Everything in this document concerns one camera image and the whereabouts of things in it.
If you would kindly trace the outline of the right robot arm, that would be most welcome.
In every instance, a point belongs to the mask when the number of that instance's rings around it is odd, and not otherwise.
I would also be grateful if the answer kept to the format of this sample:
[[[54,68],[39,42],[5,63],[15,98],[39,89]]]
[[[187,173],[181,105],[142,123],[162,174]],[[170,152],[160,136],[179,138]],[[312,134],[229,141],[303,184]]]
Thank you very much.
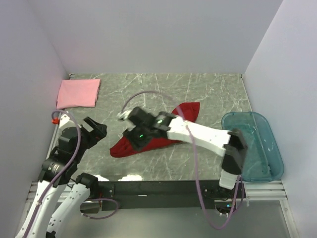
[[[242,174],[248,145],[242,131],[237,128],[214,129],[167,112],[154,116],[140,107],[123,111],[117,117],[131,124],[123,134],[134,150],[143,149],[154,138],[186,142],[222,157],[221,188],[232,190]]]

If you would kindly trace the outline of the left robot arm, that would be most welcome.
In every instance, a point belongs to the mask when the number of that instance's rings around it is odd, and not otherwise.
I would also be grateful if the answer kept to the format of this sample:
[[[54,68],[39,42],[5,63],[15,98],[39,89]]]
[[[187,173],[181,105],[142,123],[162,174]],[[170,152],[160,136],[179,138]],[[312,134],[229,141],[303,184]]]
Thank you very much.
[[[36,194],[28,215],[17,233],[18,238],[59,238],[73,215],[80,214],[81,204],[98,194],[97,177],[82,173],[68,196],[59,204],[60,196],[77,171],[86,150],[107,135],[107,126],[90,117],[84,118],[92,130],[78,125],[67,114],[52,119],[61,129],[58,145],[43,162]]]

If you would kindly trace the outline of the red t shirt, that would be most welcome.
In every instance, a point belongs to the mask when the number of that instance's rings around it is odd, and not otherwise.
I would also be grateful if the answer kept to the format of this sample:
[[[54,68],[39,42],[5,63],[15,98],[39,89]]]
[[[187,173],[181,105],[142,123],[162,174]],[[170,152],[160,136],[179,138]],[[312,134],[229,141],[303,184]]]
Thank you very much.
[[[182,110],[186,120],[191,122],[195,122],[197,120],[200,112],[200,102],[184,102],[178,106]],[[152,138],[149,144],[147,144],[141,150],[135,150],[133,149],[130,141],[125,136],[122,136],[119,141],[109,149],[109,153],[112,157],[123,158],[134,154],[167,147],[180,142],[181,141],[170,140],[166,138]]]

